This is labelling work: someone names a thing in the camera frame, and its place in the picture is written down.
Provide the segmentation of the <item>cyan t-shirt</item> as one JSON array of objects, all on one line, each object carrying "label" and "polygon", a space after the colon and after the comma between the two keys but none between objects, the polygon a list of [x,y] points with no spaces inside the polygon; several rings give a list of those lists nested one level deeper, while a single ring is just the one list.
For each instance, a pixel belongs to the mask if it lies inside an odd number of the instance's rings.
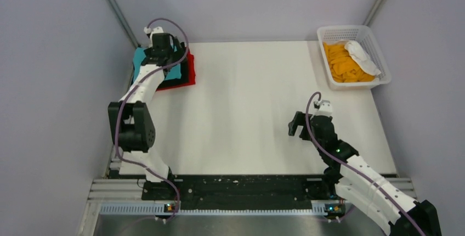
[{"label": "cyan t-shirt", "polygon": [[[134,66],[134,75],[132,79],[132,83],[134,83],[140,73],[140,68],[142,65],[143,60],[146,57],[146,54],[144,52],[146,48],[138,47],[134,51],[134,56],[133,56],[133,66]],[[165,76],[164,81],[170,81],[174,79],[181,79],[182,73],[181,73],[181,65],[178,64],[171,68],[170,72]]]}]

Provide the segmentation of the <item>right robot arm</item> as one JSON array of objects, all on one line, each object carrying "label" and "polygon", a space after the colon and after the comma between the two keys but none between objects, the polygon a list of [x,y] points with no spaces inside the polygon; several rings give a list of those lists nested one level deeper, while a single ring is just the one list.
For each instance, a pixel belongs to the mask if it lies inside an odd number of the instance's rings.
[{"label": "right robot arm", "polygon": [[332,117],[295,113],[288,124],[294,136],[311,141],[327,165],[321,190],[325,197],[348,200],[385,235],[441,235],[438,213],[428,200],[405,194],[376,172],[349,143],[338,138]]}]

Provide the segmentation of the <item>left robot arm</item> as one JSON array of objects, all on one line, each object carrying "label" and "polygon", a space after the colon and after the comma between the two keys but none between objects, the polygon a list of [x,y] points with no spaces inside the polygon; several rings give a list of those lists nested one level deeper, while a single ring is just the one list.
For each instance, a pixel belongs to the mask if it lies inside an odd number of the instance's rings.
[{"label": "left robot arm", "polygon": [[108,106],[110,129],[117,156],[122,162],[141,167],[147,181],[157,182],[155,193],[162,199],[180,200],[180,192],[169,180],[170,168],[153,148],[156,130],[148,108],[154,93],[172,67],[186,59],[188,49],[169,33],[153,33],[151,46],[128,92]]}]

